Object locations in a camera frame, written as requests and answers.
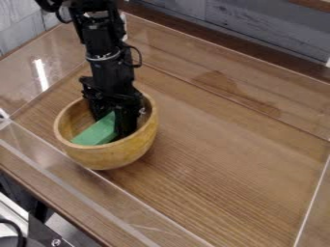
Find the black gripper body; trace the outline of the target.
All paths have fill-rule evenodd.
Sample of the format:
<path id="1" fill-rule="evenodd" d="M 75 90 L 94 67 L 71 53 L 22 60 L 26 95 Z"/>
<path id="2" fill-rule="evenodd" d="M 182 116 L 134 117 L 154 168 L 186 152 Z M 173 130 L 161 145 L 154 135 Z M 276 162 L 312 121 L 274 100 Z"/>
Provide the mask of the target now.
<path id="1" fill-rule="evenodd" d="M 83 97 L 90 103 L 109 104 L 113 111 L 118 107 L 139 110 L 142 93 L 134 87 L 134 70 L 141 67 L 133 62 L 130 51 L 115 51 L 105 54 L 87 53 L 93 75 L 82 76 Z"/>

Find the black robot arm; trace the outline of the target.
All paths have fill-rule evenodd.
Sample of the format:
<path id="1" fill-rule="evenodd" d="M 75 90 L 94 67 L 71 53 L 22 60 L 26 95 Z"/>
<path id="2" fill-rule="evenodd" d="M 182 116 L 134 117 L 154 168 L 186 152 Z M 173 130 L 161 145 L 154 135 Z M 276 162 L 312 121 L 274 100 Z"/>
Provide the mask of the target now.
<path id="1" fill-rule="evenodd" d="M 143 60 L 133 60 L 139 49 L 125 41 L 126 23 L 117 0 L 35 0 L 43 11 L 54 13 L 62 23 L 73 22 L 93 75 L 82 76 L 83 97 L 99 121 L 115 113 L 115 132 L 127 137 L 138 128 L 143 94 L 134 87 L 134 71 Z"/>

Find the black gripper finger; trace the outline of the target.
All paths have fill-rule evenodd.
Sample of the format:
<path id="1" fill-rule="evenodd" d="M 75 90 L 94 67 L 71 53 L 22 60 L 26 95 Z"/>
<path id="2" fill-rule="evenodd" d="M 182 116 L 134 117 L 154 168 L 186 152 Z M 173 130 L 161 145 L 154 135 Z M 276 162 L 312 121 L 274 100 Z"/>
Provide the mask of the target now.
<path id="1" fill-rule="evenodd" d="M 113 111 L 113 107 L 109 104 L 93 103 L 91 111 L 94 119 L 99 121 Z"/>
<path id="2" fill-rule="evenodd" d="M 115 128 L 121 138 L 126 138 L 137 130 L 138 126 L 138 110 L 127 107 L 115 109 Z"/>

